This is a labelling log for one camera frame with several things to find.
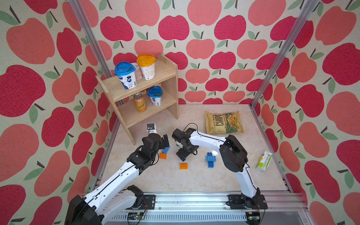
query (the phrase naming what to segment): orange lego brick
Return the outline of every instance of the orange lego brick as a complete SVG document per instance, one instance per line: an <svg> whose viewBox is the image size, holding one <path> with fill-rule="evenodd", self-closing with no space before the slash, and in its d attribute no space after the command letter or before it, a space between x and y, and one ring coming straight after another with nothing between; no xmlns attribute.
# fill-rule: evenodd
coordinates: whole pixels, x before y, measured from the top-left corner
<svg viewBox="0 0 360 225"><path fill-rule="evenodd" d="M180 169L181 170L187 170L188 169L188 164L187 163L180 163Z"/></svg>
<svg viewBox="0 0 360 225"><path fill-rule="evenodd" d="M165 153L160 153L159 154L160 159L166 159L166 156L167 156L167 154L165 154Z"/></svg>

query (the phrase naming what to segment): wooden shelf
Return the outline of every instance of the wooden shelf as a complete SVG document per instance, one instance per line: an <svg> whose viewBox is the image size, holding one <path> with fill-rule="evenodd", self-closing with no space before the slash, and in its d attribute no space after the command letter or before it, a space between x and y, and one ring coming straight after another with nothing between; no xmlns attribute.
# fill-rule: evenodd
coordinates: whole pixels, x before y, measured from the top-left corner
<svg viewBox="0 0 360 225"><path fill-rule="evenodd" d="M103 81L99 76L96 76L96 79L104 90L110 105L113 107L117 117L120 120L120 123L122 124L133 144L136 143L128 129L129 127L137 124L140 121L143 121L144 119L154 115L157 112L160 112L165 108L169 110L169 112L176 119L179 118L177 64L164 55L159 55L158 60L155 62L155 77L151 80L145 80L144 78L138 80L135 88L125 89L117 76L105 79ZM147 107L146 111L144 112L139 112L136 110L133 100L119 105L118 107L116 106L115 102L159 83L161 83L161 89L163 91L161 97L162 103L160 106L153 105L148 95L144 95Z"/></svg>

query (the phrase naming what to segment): orange lid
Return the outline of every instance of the orange lid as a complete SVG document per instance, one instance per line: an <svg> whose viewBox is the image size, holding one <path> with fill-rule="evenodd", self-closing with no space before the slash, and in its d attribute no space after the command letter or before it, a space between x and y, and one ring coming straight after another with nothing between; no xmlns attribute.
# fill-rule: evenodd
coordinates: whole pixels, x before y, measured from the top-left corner
<svg viewBox="0 0 360 225"><path fill-rule="evenodd" d="M155 57L150 54L141 54L138 55L138 59L136 62L140 67L151 66L155 63Z"/></svg>

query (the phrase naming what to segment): blue lid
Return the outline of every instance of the blue lid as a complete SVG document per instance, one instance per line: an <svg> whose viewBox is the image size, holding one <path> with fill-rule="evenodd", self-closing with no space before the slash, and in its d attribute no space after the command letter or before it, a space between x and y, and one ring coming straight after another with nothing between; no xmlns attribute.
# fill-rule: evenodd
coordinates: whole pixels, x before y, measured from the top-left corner
<svg viewBox="0 0 360 225"><path fill-rule="evenodd" d="M155 86L155 87L152 87L148 90L148 95L150 97L155 97L155 98L158 98L158 97L161 97L162 96L162 89L161 87L159 86Z"/></svg>
<svg viewBox="0 0 360 225"><path fill-rule="evenodd" d="M128 62L119 62L115 66L115 75L125 76L135 71L135 67Z"/></svg>

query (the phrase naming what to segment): wall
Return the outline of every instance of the wall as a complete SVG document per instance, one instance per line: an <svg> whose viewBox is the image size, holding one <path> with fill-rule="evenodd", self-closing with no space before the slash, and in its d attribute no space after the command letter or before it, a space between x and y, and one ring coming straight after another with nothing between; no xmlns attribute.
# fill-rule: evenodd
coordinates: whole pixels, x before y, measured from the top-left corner
<svg viewBox="0 0 360 225"><path fill-rule="evenodd" d="M360 224L359 3L321 1L304 26L314 32L297 38L310 42L287 53L290 71L259 101L277 159L317 225Z"/></svg>
<svg viewBox="0 0 360 225"><path fill-rule="evenodd" d="M108 67L166 55L178 64L180 104L250 103L300 13L286 10L292 0L91 2L96 39L113 51ZM284 62L280 73L288 69Z"/></svg>
<svg viewBox="0 0 360 225"><path fill-rule="evenodd" d="M89 191L116 116L68 1L1 1L0 10L0 224L63 224L69 200Z"/></svg>

